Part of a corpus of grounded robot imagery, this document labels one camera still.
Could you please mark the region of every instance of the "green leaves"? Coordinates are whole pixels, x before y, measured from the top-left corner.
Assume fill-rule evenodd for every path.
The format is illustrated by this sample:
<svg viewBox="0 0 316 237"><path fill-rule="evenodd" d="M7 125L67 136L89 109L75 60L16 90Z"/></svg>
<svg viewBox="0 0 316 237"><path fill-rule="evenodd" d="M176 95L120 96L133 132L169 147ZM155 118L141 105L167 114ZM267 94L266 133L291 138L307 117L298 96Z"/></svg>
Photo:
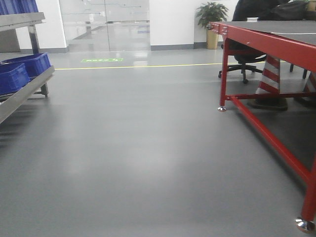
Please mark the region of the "green leaves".
<svg viewBox="0 0 316 237"><path fill-rule="evenodd" d="M196 17L199 17L198 25L206 28L210 21L226 21L228 8L221 3L207 2L197 8Z"/></svg>

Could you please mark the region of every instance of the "black table surface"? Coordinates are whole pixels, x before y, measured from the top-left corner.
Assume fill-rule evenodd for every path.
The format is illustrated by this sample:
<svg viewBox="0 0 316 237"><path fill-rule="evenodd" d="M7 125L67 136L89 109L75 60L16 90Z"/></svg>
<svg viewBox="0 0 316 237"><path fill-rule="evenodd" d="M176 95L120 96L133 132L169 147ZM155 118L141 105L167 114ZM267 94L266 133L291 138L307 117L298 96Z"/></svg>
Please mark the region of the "black table surface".
<svg viewBox="0 0 316 237"><path fill-rule="evenodd" d="M225 24L316 45L316 21L230 21Z"/></svg>

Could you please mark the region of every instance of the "green floor sign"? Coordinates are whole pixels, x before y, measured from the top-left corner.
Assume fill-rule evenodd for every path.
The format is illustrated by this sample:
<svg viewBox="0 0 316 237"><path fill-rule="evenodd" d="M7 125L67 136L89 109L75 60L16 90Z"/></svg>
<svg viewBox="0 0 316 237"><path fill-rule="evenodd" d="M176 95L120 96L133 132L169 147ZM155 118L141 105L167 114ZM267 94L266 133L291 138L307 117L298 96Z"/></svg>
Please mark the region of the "green floor sign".
<svg viewBox="0 0 316 237"><path fill-rule="evenodd" d="M104 63L104 62L121 62L122 58L91 58L91 59L83 59L82 63Z"/></svg>

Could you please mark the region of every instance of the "red metal table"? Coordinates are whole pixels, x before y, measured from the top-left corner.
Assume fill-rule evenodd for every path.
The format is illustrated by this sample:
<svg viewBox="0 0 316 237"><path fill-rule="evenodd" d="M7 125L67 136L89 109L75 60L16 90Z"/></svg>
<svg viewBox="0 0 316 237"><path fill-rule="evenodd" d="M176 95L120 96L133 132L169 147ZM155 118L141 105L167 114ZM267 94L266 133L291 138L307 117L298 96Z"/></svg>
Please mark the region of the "red metal table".
<svg viewBox="0 0 316 237"><path fill-rule="evenodd" d="M266 141L280 154L290 167L307 184L301 212L296 219L300 230L310 232L316 214L316 162L311 171L269 131L259 119L242 103L241 99L272 97L316 96L316 92L280 94L226 94L228 56L249 54L250 50L231 50L230 41L248 45L273 57L285 60L312 72L316 72L316 22L315 21L259 21L259 22L211 22L214 32L223 36L223 67L219 111L225 111L225 101L232 101L245 118L258 130Z"/></svg>

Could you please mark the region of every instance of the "white cup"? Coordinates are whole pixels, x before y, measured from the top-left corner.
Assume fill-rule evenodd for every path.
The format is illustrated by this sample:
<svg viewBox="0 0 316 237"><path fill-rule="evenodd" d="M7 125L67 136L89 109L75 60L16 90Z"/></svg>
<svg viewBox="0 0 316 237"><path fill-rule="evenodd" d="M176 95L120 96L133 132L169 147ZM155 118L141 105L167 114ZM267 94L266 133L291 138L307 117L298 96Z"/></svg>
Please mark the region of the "white cup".
<svg viewBox="0 0 316 237"><path fill-rule="evenodd" d="M248 17L247 22L257 22L259 17Z"/></svg>

